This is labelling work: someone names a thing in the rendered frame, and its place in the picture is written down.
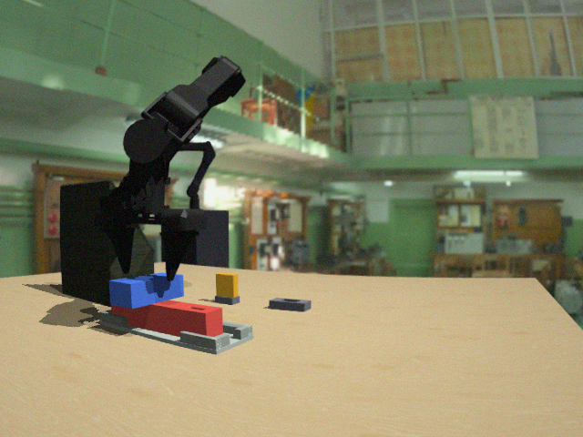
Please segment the blue rectangular block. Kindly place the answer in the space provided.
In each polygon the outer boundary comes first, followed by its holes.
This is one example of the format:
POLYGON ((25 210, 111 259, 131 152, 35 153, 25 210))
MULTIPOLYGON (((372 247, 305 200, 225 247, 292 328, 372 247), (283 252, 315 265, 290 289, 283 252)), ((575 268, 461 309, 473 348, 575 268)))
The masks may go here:
POLYGON ((146 274, 109 281, 110 303, 125 308, 139 308, 165 300, 177 299, 184 294, 184 275, 176 274, 167 280, 167 273, 146 274))

